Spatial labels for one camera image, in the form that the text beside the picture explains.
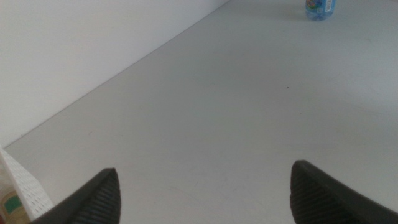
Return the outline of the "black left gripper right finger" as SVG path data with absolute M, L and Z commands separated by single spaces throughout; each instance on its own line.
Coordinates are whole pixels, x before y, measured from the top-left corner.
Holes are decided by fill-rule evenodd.
M 397 224 L 397 212 L 361 195 L 305 160 L 290 175 L 290 209 L 295 223 Z

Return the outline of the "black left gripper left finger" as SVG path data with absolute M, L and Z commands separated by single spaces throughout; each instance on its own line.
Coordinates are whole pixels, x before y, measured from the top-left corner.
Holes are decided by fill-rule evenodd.
M 106 168 L 32 221 L 34 224 L 118 224 L 121 191 L 115 168 Z

